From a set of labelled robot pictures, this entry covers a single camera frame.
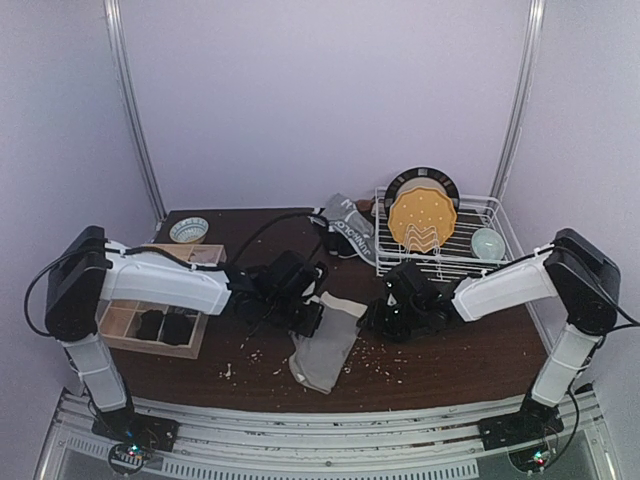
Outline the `grey underwear white waistband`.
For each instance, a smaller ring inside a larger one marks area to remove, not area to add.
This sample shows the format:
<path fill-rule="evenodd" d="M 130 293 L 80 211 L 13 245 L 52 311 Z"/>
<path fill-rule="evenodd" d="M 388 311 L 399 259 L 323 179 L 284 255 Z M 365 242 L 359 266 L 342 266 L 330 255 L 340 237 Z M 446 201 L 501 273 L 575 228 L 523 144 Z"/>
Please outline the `grey underwear white waistband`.
<path fill-rule="evenodd" d="M 288 359 L 288 366 L 296 382 L 328 395 L 358 338 L 358 321 L 367 307 L 329 292 L 313 296 L 310 304 L 324 307 L 322 319 L 311 338 L 291 334 L 295 350 Z"/>

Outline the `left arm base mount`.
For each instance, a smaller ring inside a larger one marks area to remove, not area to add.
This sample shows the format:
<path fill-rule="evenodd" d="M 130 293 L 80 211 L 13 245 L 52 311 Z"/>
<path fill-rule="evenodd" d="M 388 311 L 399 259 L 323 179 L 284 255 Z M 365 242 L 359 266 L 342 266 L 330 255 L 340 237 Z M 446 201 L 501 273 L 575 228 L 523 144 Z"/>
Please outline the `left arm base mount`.
<path fill-rule="evenodd" d="M 115 441 L 107 453 L 111 470 L 128 478 L 139 473 L 156 452 L 172 452 L 180 424 L 176 420 L 135 411 L 131 397 L 123 408 L 104 411 L 93 398 L 88 401 L 93 416 L 91 431 Z"/>

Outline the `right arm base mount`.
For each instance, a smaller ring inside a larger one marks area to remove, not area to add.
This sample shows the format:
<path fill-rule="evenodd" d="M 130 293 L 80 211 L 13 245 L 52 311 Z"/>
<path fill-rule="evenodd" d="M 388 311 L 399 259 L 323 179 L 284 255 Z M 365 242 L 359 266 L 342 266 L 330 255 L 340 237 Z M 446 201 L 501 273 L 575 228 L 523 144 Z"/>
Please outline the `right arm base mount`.
<path fill-rule="evenodd" d="M 478 429 L 485 451 L 506 448 L 516 470 L 533 474 L 543 472 L 551 462 L 553 450 L 547 436 L 561 433 L 564 424 L 557 406 L 526 396 L 516 412 L 481 419 Z"/>

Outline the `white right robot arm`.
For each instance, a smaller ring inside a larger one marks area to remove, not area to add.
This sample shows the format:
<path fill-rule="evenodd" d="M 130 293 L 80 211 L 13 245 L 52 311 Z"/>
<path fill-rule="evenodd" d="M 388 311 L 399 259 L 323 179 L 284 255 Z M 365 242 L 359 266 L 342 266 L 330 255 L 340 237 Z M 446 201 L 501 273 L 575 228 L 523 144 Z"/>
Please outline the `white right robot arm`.
<path fill-rule="evenodd" d="M 384 294 L 371 302 L 361 327 L 402 343 L 478 321 L 545 298 L 561 300 L 566 324 L 532 383 L 526 407 L 551 409 L 565 396 L 590 354 L 618 317 L 617 264 L 571 228 L 519 259 L 486 273 L 439 285 L 407 261 L 383 278 Z"/>

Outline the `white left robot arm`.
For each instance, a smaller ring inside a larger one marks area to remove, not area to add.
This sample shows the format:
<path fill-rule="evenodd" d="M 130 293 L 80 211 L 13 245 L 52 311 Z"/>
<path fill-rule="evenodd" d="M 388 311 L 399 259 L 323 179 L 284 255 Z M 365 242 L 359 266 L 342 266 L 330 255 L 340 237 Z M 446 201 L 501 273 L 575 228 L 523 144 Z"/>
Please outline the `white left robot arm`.
<path fill-rule="evenodd" d="M 291 250 L 257 267 L 190 263 L 156 246 L 111 242 L 98 226 L 82 231 L 45 272 L 46 331 L 103 413 L 129 409 L 131 395 L 99 333 L 100 303 L 142 301 L 209 316 L 233 310 L 250 324 L 275 321 L 310 337 L 323 312 L 311 298 L 328 274 L 323 263 Z"/>

